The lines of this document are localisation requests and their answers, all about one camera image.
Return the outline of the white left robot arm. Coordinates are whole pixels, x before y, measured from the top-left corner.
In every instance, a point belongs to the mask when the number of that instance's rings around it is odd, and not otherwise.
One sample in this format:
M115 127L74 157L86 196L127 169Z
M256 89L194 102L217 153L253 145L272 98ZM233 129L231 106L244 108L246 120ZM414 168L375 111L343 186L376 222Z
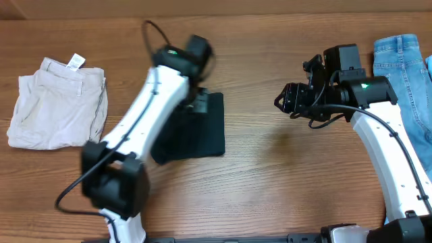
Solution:
M149 191L144 160L171 114L196 100L213 56L210 47L166 45L152 56L146 81L121 121L82 150L82 193L103 217L108 242L144 242L140 212Z

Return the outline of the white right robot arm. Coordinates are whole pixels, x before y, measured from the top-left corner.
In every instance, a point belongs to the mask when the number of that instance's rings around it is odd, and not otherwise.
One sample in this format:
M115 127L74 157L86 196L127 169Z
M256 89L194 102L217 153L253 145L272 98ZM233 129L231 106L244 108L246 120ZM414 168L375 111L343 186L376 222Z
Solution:
M369 78L354 47L303 63L308 83L288 83L275 98L282 112L319 121L344 118L360 136L378 175L388 223L323 227L315 242L430 242L431 182L408 139L396 94L384 76Z

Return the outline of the black t-shirt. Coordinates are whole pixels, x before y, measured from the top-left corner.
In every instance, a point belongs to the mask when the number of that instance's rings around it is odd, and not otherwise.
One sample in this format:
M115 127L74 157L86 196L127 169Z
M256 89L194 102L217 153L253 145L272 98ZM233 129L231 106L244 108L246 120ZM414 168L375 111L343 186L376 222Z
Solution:
M223 93L209 93L207 113L191 113L177 107L165 122L151 157L164 165L182 159L218 157L225 154Z

